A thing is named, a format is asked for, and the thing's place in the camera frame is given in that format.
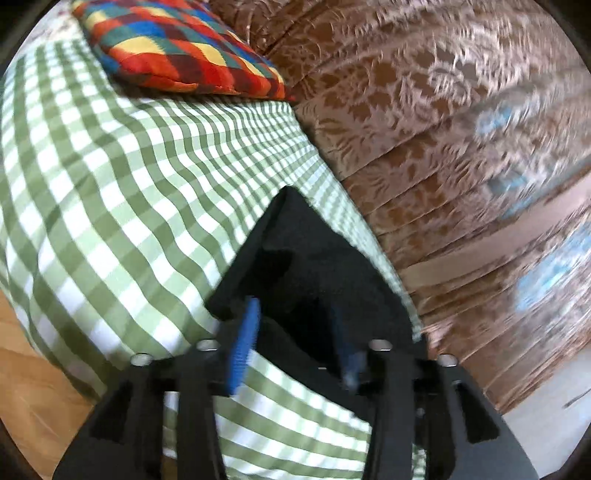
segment brown floral upholstery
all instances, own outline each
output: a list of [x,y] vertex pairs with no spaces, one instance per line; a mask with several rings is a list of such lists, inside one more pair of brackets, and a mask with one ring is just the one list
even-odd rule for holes
[[520,225],[591,170],[591,74],[541,7],[210,4],[293,87],[304,129],[401,273],[434,352],[455,353],[507,410],[591,339],[589,198],[485,267],[405,280]]

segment blue gripper pad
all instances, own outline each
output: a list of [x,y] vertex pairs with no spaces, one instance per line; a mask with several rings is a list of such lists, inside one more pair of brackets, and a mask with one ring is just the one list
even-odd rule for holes
[[234,395],[236,390],[244,380],[246,374],[246,363],[248,354],[256,344],[259,325],[261,323],[261,304],[255,297],[246,299],[246,310],[236,341],[232,346],[230,357],[228,358],[228,377],[226,387],[230,395]]

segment checkered tablecloth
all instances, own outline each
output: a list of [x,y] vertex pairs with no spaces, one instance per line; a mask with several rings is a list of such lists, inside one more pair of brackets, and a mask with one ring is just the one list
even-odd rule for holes
[[[418,332],[289,104],[147,95],[112,83],[83,40],[28,51],[1,83],[0,283],[31,344],[80,391],[104,393],[135,352],[174,355],[215,334],[203,299],[288,184],[371,259]],[[260,355],[249,364],[239,394],[216,403],[229,472],[360,478],[368,424]],[[423,452],[413,462],[420,477]]]

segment colorful cushion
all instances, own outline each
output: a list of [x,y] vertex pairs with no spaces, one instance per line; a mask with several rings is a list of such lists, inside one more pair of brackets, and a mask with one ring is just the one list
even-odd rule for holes
[[75,0],[74,16],[103,68],[168,92],[284,100],[281,75],[193,0]]

